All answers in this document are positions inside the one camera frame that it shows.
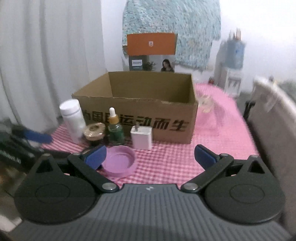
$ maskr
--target white cloth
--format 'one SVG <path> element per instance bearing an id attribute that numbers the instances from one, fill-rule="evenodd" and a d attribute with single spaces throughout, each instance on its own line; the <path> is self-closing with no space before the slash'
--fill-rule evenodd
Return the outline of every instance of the white cloth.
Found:
<path id="1" fill-rule="evenodd" d="M 59 104 L 105 72 L 100 1 L 0 1 L 0 119 L 53 128 Z"/>

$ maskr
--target beige sofa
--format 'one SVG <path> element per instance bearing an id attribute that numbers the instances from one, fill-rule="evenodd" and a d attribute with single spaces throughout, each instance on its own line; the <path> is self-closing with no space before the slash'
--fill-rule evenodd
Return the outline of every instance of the beige sofa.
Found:
<path id="1" fill-rule="evenodd" d="M 286 196 L 282 225 L 296 234 L 296 104 L 276 84 L 256 77 L 247 121 Z"/>

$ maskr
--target pink bowl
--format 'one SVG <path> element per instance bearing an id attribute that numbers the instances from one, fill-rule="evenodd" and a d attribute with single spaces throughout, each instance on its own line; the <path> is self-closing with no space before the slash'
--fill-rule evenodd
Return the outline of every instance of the pink bowl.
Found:
<path id="1" fill-rule="evenodd" d="M 119 178 L 134 174 L 137 165 L 135 152 L 127 146 L 107 148 L 107 156 L 102 163 L 108 176 Z"/>

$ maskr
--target picture of woman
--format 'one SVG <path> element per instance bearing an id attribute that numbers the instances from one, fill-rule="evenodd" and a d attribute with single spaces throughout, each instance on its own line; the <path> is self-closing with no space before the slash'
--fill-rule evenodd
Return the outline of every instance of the picture of woman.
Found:
<path id="1" fill-rule="evenodd" d="M 168 59 L 163 60 L 163 67 L 160 70 L 161 72 L 174 72 L 174 69 L 170 65 L 170 61 Z"/>

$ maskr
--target pink checkered tablecloth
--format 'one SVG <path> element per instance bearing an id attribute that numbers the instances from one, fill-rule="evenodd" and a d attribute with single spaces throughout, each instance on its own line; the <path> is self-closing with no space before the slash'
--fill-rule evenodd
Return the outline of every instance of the pink checkered tablecloth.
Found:
<path id="1" fill-rule="evenodd" d="M 214 108 L 210 113 L 204 114 L 199 106 L 191 144 L 154 141 L 151 150 L 135 150 L 138 168 L 134 175 L 115 180 L 120 187 L 124 183 L 176 183 L 180 187 L 204 171 L 194 159 L 197 144 L 202 144 L 217 154 L 228 153 L 236 159 L 247 159 L 249 155 L 258 154 L 247 125 L 232 98 L 221 89 L 207 84 L 196 85 L 196 93 L 197 96 L 211 96 Z M 52 137 L 53 142 L 43 145 L 43 148 L 75 153 L 87 147 L 71 143 L 64 124 Z"/>

